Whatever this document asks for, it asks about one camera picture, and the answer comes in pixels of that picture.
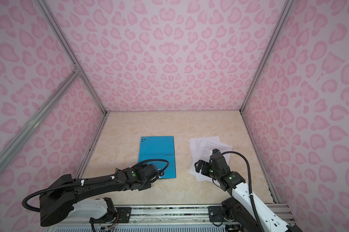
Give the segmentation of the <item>blue folder with black inside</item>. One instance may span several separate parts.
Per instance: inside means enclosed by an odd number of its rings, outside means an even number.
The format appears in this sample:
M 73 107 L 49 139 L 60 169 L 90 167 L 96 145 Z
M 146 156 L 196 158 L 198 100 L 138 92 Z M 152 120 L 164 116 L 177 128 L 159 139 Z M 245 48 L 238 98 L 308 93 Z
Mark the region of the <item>blue folder with black inside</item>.
M 176 178 L 175 149 L 173 136 L 144 136 L 140 139 L 138 162 L 151 159 L 165 159 L 169 166 L 161 179 Z

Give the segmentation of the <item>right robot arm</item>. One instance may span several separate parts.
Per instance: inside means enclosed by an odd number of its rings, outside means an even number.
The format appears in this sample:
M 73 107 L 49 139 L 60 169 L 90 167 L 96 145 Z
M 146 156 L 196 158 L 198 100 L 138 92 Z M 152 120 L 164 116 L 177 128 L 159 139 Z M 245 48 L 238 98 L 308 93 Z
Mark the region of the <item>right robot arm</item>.
M 248 179 L 239 173 L 231 171 L 224 157 L 235 154 L 241 157 L 247 167 Z M 217 181 L 219 188 L 227 192 L 230 197 L 221 203 L 221 217 L 223 220 L 237 222 L 241 228 L 249 232 L 301 232 L 298 225 L 290 225 L 273 212 L 253 192 L 251 168 L 247 158 L 235 151 L 212 151 L 209 161 L 198 160 L 195 172 Z

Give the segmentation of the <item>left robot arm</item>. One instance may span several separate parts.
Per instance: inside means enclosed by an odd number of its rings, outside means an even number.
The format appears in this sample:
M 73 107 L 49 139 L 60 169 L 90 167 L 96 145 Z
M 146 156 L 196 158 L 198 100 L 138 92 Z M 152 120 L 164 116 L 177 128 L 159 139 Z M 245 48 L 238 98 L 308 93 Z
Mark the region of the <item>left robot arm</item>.
M 163 173 L 164 170 L 154 164 L 143 163 L 116 169 L 114 174 L 102 177 L 72 179 L 71 175 L 64 175 L 39 196 L 40 225 L 48 227 L 61 222 L 73 210 L 73 205 L 84 199 L 114 191 L 151 188 Z

